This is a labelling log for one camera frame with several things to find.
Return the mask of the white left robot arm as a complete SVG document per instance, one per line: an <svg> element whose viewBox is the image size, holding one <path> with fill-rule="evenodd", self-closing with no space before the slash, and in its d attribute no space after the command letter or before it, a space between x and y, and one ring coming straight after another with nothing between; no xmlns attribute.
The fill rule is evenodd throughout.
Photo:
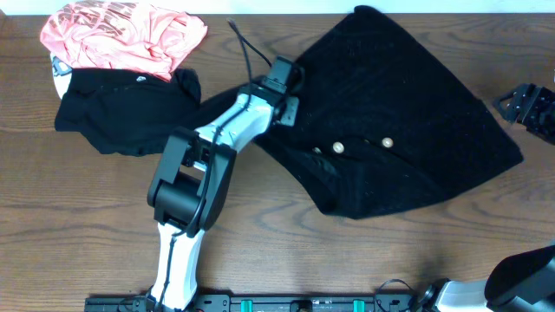
<svg viewBox="0 0 555 312"><path fill-rule="evenodd" d="M238 153L276 125L292 126L297 88L264 78L239 89L220 116L169 137L147 193L160 234L160 260L149 297L156 311L184 311L197 291L203 236L224 206Z"/></svg>

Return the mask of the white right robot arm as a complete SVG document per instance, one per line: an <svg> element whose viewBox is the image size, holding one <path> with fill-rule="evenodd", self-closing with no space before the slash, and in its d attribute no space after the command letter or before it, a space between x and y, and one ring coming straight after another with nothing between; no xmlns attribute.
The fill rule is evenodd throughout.
<svg viewBox="0 0 555 312"><path fill-rule="evenodd" d="M504 120L554 143L554 92L521 84L493 102ZM551 312L554 310L554 247L502 260L485 281L448 279L430 285L415 311Z"/></svg>

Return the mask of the black knit skirt with buttons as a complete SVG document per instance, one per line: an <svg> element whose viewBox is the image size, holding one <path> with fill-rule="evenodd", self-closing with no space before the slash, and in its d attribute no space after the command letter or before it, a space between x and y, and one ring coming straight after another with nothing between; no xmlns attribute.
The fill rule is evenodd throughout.
<svg viewBox="0 0 555 312"><path fill-rule="evenodd" d="M370 218L439 204L518 165L519 147L392 19L357 6L297 59L292 127L256 143L326 215Z"/></svg>

